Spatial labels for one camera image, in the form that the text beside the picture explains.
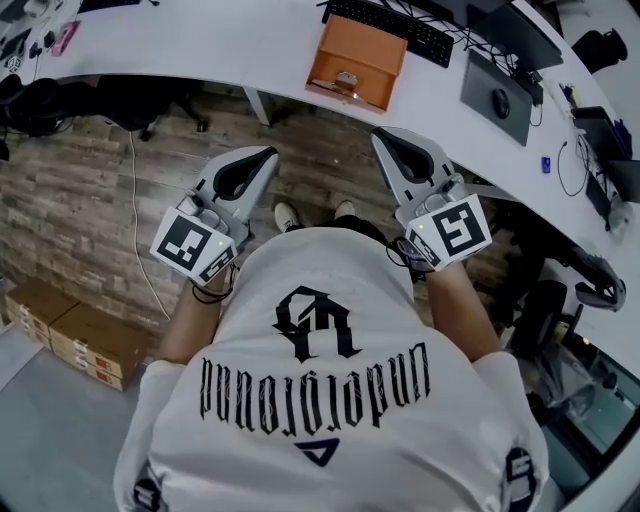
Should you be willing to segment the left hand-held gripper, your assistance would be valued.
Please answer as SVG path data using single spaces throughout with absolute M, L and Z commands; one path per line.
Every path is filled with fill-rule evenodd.
M 279 155 L 272 146 L 242 147 L 210 160 L 195 190 L 204 201 L 217 201 L 223 208 L 207 206 L 195 192 L 187 192 L 177 206 L 166 210 L 151 254 L 195 283 L 210 282 L 249 239 L 244 223 L 278 164 Z

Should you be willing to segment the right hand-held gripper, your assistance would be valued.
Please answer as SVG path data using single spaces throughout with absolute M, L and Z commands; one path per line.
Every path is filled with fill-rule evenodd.
M 371 132 L 371 145 L 387 187 L 404 204 L 395 213 L 405 230 L 397 247 L 413 271 L 440 271 L 492 243 L 479 197 L 468 192 L 461 174 L 452 174 L 435 141 L 385 126 Z M 426 192 L 426 183 L 441 179 L 435 191 Z

